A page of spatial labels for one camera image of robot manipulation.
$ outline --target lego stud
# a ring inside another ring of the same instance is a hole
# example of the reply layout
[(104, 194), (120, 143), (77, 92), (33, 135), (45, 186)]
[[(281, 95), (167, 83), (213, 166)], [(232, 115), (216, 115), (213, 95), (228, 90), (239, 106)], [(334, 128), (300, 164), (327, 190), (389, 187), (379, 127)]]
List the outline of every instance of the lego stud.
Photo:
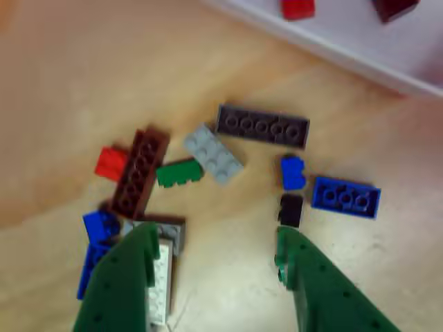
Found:
[(217, 168), (217, 163), (215, 162), (215, 160), (211, 159), (211, 160), (209, 160), (209, 161), (205, 164), (205, 168), (206, 168), (209, 172), (214, 172), (215, 169)]
[(243, 130), (250, 131), (254, 127), (254, 122), (250, 118), (245, 118), (240, 122), (240, 127)]
[(355, 199), (355, 205), (358, 207), (359, 210), (366, 211), (369, 207), (369, 199), (367, 196), (358, 195)]
[(194, 133), (194, 135), (203, 140), (203, 139), (206, 139), (210, 135), (210, 132), (208, 132), (208, 129), (206, 127), (202, 127), (200, 129), (198, 129)]
[(215, 174), (215, 179), (220, 183), (225, 183), (228, 180), (228, 174), (225, 171), (220, 171)]
[(207, 155), (208, 155), (208, 152), (204, 148), (201, 148), (201, 149), (199, 149), (199, 151), (196, 152), (196, 156), (199, 159), (206, 159)]
[(228, 171), (229, 173), (233, 173), (235, 172), (238, 168), (240, 167), (240, 163), (237, 162), (236, 160), (232, 160), (229, 164), (228, 164)]
[(125, 193), (130, 197), (135, 197), (140, 194), (141, 190), (139, 190), (134, 183), (127, 185), (125, 188)]
[(271, 126), (271, 133), (275, 136), (281, 135), (283, 133), (283, 124), (277, 122)]
[(197, 147), (197, 140), (195, 138), (188, 137), (185, 139), (185, 145), (190, 149), (195, 149)]
[(153, 162), (154, 162), (153, 156), (139, 156), (137, 157), (134, 164), (136, 166), (136, 169), (143, 176), (143, 178), (145, 178)]
[(300, 131), (295, 126), (288, 126), (286, 129), (286, 136), (290, 140), (296, 140), (300, 135)]
[(206, 150), (209, 151), (214, 151), (217, 148), (217, 142), (215, 142), (214, 139), (210, 139), (208, 140), (208, 142), (206, 143)]
[(230, 158), (229, 153), (226, 150), (222, 150), (217, 155), (217, 162), (224, 163), (225, 160), (228, 160), (229, 158)]
[(123, 196), (119, 202), (120, 207), (125, 211), (132, 211), (134, 208), (134, 204), (127, 196)]
[(130, 182), (139, 182), (143, 180), (143, 175), (138, 169), (133, 169), (129, 176)]
[(132, 185), (137, 189), (138, 192), (142, 192), (143, 188), (145, 187), (145, 181), (134, 181)]
[(238, 118), (236, 118), (235, 116), (228, 116), (224, 123), (227, 127), (231, 129), (237, 128)]
[(326, 204), (335, 204), (336, 199), (337, 199), (337, 198), (336, 198), (336, 193), (335, 193), (334, 190), (326, 189), (326, 190), (323, 192), (323, 201), (324, 201)]
[(149, 138), (141, 145), (140, 155), (141, 156), (155, 155), (158, 149), (159, 149), (159, 142), (157, 142), (153, 138)]
[(340, 204), (343, 206), (343, 208), (351, 208), (352, 207), (352, 192), (349, 190), (342, 192), (338, 196), (338, 202), (340, 202)]
[(268, 124), (265, 121), (257, 121), (255, 131), (258, 133), (266, 133), (268, 131)]
[(151, 300), (150, 301), (150, 310), (154, 313), (157, 312), (159, 309), (159, 306), (157, 304), (157, 298), (158, 298), (157, 294), (153, 294), (153, 295), (150, 294), (150, 300)]

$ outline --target gray lego brick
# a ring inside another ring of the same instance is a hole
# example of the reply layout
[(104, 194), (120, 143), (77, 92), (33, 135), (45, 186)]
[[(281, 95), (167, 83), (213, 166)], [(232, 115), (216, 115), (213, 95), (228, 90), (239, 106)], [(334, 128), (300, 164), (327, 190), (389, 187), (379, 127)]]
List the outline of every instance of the gray lego brick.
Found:
[(309, 120), (298, 116), (256, 112), (220, 105), (216, 133), (304, 149)]
[(186, 137), (184, 145), (203, 169), (210, 172), (222, 185), (243, 169), (238, 159), (204, 124)]
[[(137, 227), (141, 223), (147, 222), (151, 221), (133, 221), (133, 224), (134, 227)], [(185, 246), (185, 223), (166, 223), (155, 221), (155, 224), (157, 224), (157, 229), (159, 230), (159, 237), (162, 239), (172, 240), (174, 243), (172, 250), (174, 256), (179, 256), (181, 252), (183, 252)]]
[(125, 237), (129, 232), (134, 229), (133, 225), (128, 221), (123, 221), (123, 227), (121, 228), (120, 235)]

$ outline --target blue lego brick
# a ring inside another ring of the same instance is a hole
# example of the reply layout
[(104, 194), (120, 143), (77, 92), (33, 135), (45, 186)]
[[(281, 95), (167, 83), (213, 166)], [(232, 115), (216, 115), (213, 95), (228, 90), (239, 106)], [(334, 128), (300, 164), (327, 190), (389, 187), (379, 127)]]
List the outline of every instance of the blue lego brick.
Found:
[(283, 189), (299, 190), (306, 185), (306, 178), (303, 176), (305, 163), (299, 157), (284, 157), (281, 160)]
[(108, 212), (95, 211), (85, 214), (83, 221), (91, 243), (106, 241), (120, 232), (117, 218)]
[(375, 219), (380, 195), (381, 190), (371, 185), (318, 176), (312, 207)]
[(77, 299), (83, 299), (94, 267), (96, 267), (97, 263), (107, 254), (110, 249), (110, 245), (89, 244), (86, 258), (84, 259), (82, 276), (78, 285)]

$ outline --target wooden floor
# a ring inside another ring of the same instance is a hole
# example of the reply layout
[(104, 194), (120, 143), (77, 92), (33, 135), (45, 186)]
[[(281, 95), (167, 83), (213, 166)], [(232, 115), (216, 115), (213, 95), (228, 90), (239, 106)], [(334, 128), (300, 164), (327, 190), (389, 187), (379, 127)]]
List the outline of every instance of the wooden floor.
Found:
[[(301, 230), (402, 331), (443, 326), (443, 103), (409, 100), (197, 0), (0, 0), (0, 330), (69, 331), (87, 235), (115, 185), (100, 148), (148, 124), (166, 161), (220, 102), (311, 120), (307, 175), (382, 188), (376, 221), (305, 206)], [(169, 327), (297, 331), (273, 254), (290, 151), (221, 137), (246, 163), (226, 187), (154, 188), (149, 213), (185, 216)]]

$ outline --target white tray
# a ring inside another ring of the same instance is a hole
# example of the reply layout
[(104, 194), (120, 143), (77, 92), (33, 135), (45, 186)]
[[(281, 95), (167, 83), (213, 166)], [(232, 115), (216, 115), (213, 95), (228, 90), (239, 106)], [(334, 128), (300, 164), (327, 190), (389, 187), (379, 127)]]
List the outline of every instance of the white tray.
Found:
[(372, 0), (316, 0), (316, 16), (297, 22), (280, 0), (205, 1), (400, 93), (443, 97), (442, 0), (386, 25)]

